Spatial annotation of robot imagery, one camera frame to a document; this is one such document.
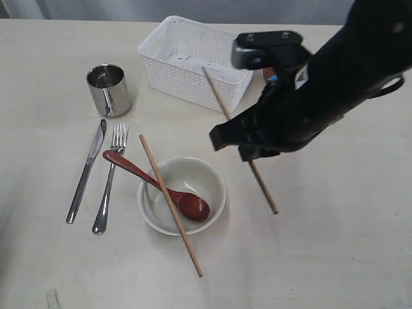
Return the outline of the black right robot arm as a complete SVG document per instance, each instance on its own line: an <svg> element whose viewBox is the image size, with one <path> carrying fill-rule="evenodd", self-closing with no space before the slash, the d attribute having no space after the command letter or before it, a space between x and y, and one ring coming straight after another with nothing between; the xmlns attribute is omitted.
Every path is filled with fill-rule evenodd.
<svg viewBox="0 0 412 309"><path fill-rule="evenodd" d="M291 30L241 33L231 63L272 68L276 79L254 105L210 131L213 148L235 145L245 162L298 151L359 104L403 85L411 69L411 2L355 1L315 53Z"/></svg>

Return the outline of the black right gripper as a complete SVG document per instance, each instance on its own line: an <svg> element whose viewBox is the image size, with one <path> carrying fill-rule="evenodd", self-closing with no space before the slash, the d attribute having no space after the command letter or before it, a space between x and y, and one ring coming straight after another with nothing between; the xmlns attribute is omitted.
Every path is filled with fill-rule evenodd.
<svg viewBox="0 0 412 309"><path fill-rule="evenodd" d="M348 111L347 65L309 61L267 84L259 100L209 133L215 151L236 145L244 161L298 151Z"/></svg>

